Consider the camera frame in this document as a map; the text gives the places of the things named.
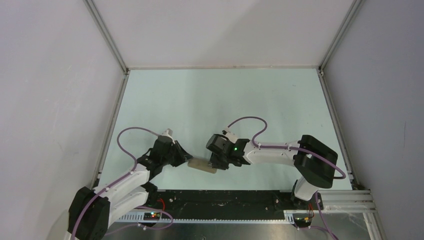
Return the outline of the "beige remote control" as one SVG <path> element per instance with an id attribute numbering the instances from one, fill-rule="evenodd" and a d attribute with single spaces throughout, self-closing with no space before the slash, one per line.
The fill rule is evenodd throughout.
<path id="1" fill-rule="evenodd" d="M 213 168 L 209 161 L 203 158 L 192 158 L 188 161 L 187 166 L 211 174 L 215 174 L 217 172 L 217 169 Z"/>

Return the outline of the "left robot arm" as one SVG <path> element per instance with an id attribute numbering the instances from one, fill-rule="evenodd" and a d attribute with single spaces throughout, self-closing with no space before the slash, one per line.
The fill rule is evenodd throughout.
<path id="1" fill-rule="evenodd" d="M 153 208 L 158 194 L 150 181 L 164 166 L 178 167 L 193 159 L 178 141 L 159 136 L 123 176 L 90 189 L 80 188 L 68 209 L 68 240 L 100 240 L 120 217 L 139 206 Z"/>

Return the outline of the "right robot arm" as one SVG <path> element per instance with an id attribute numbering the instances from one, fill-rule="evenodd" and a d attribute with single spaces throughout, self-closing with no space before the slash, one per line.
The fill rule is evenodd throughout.
<path id="1" fill-rule="evenodd" d="M 214 134 L 206 144 L 210 165 L 227 170 L 229 165 L 279 164 L 296 168 L 301 177 L 292 188 L 291 204 L 304 209 L 320 189 L 331 189 L 338 154 L 311 135 L 286 143 L 259 143 L 230 133 Z"/>

